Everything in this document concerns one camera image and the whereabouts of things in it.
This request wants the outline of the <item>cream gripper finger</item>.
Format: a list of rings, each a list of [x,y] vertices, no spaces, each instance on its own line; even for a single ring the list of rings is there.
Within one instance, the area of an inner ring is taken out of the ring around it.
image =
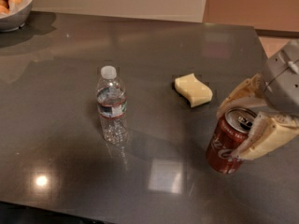
[[[255,160],[286,145],[299,134],[297,116],[259,112],[248,138],[232,152],[233,158]]]
[[[262,76],[256,74],[237,85],[218,107],[217,118],[220,118],[225,112],[235,107],[251,108],[266,106],[266,101],[261,91],[261,82]]]

